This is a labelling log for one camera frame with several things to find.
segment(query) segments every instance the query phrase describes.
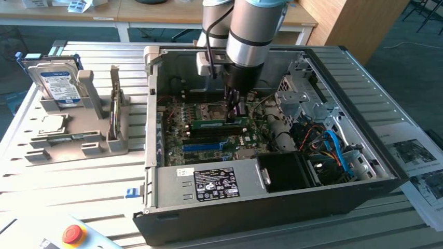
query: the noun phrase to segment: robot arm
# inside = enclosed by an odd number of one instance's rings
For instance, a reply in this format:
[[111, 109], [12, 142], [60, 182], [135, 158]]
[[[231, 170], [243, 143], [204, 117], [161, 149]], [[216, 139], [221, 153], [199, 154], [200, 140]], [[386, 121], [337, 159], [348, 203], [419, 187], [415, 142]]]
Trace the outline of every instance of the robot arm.
[[[223, 72], [227, 121], [248, 115], [245, 96], [259, 80], [287, 4], [285, 0], [236, 0], [232, 13], [220, 20], [231, 8], [232, 1], [204, 1], [204, 29], [197, 42], [197, 45], [208, 46], [207, 53], [197, 54], [199, 73], [215, 76], [216, 72]], [[225, 55], [215, 55], [211, 46], [223, 46], [224, 42]]]

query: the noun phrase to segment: paper document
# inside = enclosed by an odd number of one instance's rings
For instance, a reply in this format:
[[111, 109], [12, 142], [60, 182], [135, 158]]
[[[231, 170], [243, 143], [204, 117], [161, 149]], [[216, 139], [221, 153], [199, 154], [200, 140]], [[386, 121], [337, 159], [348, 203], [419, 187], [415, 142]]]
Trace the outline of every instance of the paper document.
[[92, 0], [72, 1], [68, 6], [68, 12], [83, 13], [91, 7]]
[[411, 180], [403, 184], [423, 221], [443, 231], [443, 151], [423, 130], [410, 123], [374, 127]]
[[48, 7], [47, 0], [23, 0], [25, 8], [41, 8]]

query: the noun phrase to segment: gray floor carpet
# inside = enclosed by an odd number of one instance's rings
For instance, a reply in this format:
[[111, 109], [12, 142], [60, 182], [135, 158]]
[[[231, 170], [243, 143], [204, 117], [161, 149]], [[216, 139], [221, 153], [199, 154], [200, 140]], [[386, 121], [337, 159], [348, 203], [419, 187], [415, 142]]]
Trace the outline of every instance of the gray floor carpet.
[[[394, 99], [424, 129], [434, 129], [443, 136], [443, 49], [403, 45], [395, 49], [383, 49], [399, 42], [410, 41], [434, 46], [443, 46], [443, 36], [438, 36], [442, 23], [430, 21], [420, 33], [415, 31], [423, 17], [412, 14], [406, 22], [395, 23], [370, 62], [366, 65], [370, 73], [380, 82]], [[19, 30], [29, 48], [29, 52], [47, 53], [53, 40], [75, 40], [89, 42], [117, 42], [119, 35], [113, 28], [93, 27], [35, 27], [20, 26]], [[133, 42], [169, 42], [180, 30], [149, 30], [152, 38], [141, 38], [137, 29], [131, 29]], [[193, 31], [177, 42], [191, 42], [197, 38]], [[0, 58], [0, 138], [12, 120], [12, 114], [1, 97], [5, 93], [24, 91], [31, 80], [15, 62]]]
[[443, 47], [443, 35], [438, 35], [443, 23], [428, 21], [420, 33], [415, 33], [424, 17], [412, 13], [404, 22], [403, 17], [404, 14], [366, 68], [422, 128], [443, 136], [443, 49], [411, 44], [383, 48], [400, 42]]

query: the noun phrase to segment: control box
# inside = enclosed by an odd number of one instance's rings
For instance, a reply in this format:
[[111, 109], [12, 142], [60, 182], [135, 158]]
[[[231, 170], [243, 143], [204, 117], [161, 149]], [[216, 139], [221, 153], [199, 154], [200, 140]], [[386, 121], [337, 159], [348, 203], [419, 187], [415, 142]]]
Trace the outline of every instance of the control box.
[[23, 216], [1, 224], [0, 245], [1, 248], [27, 249], [121, 248], [81, 221], [53, 214]]

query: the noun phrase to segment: emergency stop button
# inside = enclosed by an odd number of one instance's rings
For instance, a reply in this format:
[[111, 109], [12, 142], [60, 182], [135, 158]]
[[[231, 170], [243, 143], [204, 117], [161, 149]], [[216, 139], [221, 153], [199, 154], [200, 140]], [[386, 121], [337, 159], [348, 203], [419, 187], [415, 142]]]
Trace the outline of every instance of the emergency stop button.
[[80, 226], [71, 225], [67, 227], [63, 233], [63, 242], [67, 244], [75, 244], [80, 241], [83, 237], [83, 230]]

